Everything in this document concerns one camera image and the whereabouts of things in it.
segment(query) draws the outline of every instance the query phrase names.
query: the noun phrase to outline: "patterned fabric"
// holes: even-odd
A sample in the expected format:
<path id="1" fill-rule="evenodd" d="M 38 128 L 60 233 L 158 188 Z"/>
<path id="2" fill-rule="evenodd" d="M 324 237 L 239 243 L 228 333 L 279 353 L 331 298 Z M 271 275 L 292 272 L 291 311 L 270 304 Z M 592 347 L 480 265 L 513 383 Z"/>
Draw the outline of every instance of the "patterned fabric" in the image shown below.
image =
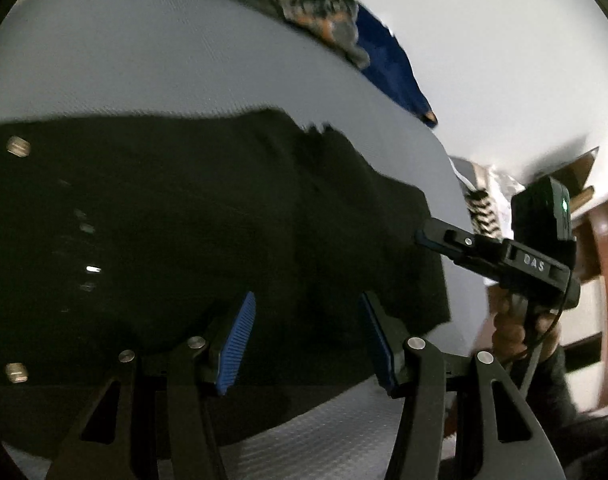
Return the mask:
<path id="1" fill-rule="evenodd" d="M 308 31 L 353 63 L 377 88 L 431 128 L 437 118 L 404 50 L 356 0 L 240 0 Z"/>

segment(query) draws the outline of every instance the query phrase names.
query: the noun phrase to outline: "black garment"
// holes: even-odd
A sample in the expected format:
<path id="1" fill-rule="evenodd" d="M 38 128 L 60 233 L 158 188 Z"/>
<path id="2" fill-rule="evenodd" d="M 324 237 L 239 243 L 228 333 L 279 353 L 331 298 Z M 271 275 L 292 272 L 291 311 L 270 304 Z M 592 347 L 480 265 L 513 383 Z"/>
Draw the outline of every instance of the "black garment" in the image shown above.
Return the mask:
<path id="1" fill-rule="evenodd" d="M 568 478 L 572 475 L 574 478 L 607 480 L 608 419 L 591 420 L 578 413 L 565 373 L 564 350 L 558 348 L 536 368 L 526 400 L 546 431 Z"/>
<path id="2" fill-rule="evenodd" d="M 29 156 L 7 152 L 12 136 Z M 278 111 L 2 125 L 0 363 L 25 363 L 33 385 L 92 383 L 121 350 L 168 349 L 215 298 L 252 290 L 238 382 L 347 388 L 372 374 L 360 292 L 418 335 L 449 320 L 441 260 L 415 246 L 428 216 L 421 190 L 342 134 Z"/>

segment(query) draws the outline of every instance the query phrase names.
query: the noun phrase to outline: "blue gripper pad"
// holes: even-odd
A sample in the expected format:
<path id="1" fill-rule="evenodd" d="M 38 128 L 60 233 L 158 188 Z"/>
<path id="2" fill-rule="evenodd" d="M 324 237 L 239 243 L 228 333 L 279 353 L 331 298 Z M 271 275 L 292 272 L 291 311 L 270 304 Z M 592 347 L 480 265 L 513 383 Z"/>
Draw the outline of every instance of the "blue gripper pad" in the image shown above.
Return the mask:
<path id="1" fill-rule="evenodd" d="M 255 322 L 255 295 L 247 293 L 239 308 L 237 317 L 232 323 L 230 332 L 226 337 L 221 352 L 219 354 L 219 368 L 215 380 L 217 394 L 223 396 L 230 386 L 235 384 L 239 366 L 242 364 L 242 357 L 246 350 L 248 338 L 253 330 Z"/>
<path id="2" fill-rule="evenodd" d="M 391 393 L 398 386 L 395 378 L 395 355 L 377 320 L 371 300 L 378 301 L 372 293 L 364 293 L 359 297 L 359 319 L 379 385 Z"/>

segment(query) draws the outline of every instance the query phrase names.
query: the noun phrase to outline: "white wall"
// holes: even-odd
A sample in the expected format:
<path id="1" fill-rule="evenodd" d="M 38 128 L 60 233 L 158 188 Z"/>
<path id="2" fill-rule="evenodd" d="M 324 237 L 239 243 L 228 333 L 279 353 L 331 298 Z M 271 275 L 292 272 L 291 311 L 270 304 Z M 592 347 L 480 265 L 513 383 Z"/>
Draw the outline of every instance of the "white wall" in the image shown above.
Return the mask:
<path id="1" fill-rule="evenodd" d="M 361 0 L 408 53 L 451 155 L 516 178 L 601 145 L 608 196 L 608 20 L 593 0 Z"/>
<path id="2" fill-rule="evenodd" d="M 606 329 L 606 286 L 604 277 L 581 285 L 580 302 L 562 314 L 562 345 L 590 337 Z"/>
<path id="3" fill-rule="evenodd" d="M 580 412 L 594 410 L 599 402 L 599 393 L 604 381 L 604 362 L 566 374 L 570 396 Z"/>

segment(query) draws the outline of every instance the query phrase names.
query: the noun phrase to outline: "metal bolt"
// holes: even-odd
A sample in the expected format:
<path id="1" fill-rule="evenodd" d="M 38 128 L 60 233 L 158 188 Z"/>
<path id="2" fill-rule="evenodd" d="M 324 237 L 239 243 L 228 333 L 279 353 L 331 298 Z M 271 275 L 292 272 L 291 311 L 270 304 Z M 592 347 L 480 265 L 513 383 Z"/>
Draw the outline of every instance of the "metal bolt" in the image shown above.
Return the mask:
<path id="1" fill-rule="evenodd" d="M 206 339 L 204 339 L 200 335 L 196 335 L 196 336 L 190 337 L 188 339 L 187 343 L 188 343 L 188 346 L 190 346 L 190 348 L 198 349 L 198 348 L 202 348 L 204 345 L 206 345 Z"/>
<path id="2" fill-rule="evenodd" d="M 28 371 L 22 363 L 9 363 L 6 365 L 6 376 L 13 384 L 28 381 Z"/>
<path id="3" fill-rule="evenodd" d="M 133 359 L 135 359 L 135 352 L 133 352 L 132 350 L 125 350 L 124 352 L 120 353 L 118 359 L 122 363 L 130 363 L 131 361 L 133 361 Z"/>
<path id="4" fill-rule="evenodd" d="M 477 354 L 477 358 L 479 359 L 479 362 L 484 363 L 485 365 L 489 365 L 490 363 L 495 361 L 495 358 L 492 356 L 492 354 L 486 351 L 479 352 L 479 354 Z"/>
<path id="5" fill-rule="evenodd" d="M 31 153 L 31 144 L 21 137 L 11 137 L 6 143 L 6 150 L 17 156 L 28 156 Z"/>
<path id="6" fill-rule="evenodd" d="M 421 337 L 411 337 L 407 341 L 408 346 L 415 350 L 423 350 L 426 348 L 426 341 L 424 341 Z"/>

